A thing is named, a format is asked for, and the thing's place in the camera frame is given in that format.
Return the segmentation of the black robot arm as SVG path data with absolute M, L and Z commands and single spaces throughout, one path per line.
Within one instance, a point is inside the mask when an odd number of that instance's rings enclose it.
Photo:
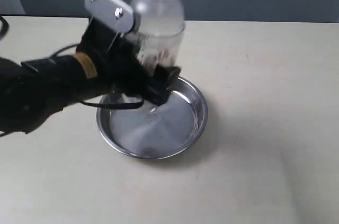
M 117 90 L 139 101 L 105 104 L 137 109 L 165 104 L 180 67 L 157 65 L 153 74 L 138 61 L 139 44 L 96 19 L 89 21 L 73 55 L 57 53 L 17 64 L 1 59 L 1 135 L 30 133 L 64 108 Z

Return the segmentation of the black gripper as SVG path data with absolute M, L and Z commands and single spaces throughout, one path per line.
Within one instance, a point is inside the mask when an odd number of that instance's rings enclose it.
M 157 106 L 168 101 L 171 91 L 151 84 L 150 76 L 136 58 L 137 45 L 103 23 L 89 21 L 76 51 L 88 55 L 98 75 L 127 96 L 140 96 Z M 181 67 L 157 65 L 155 80 L 163 86 L 171 86 L 180 72 Z

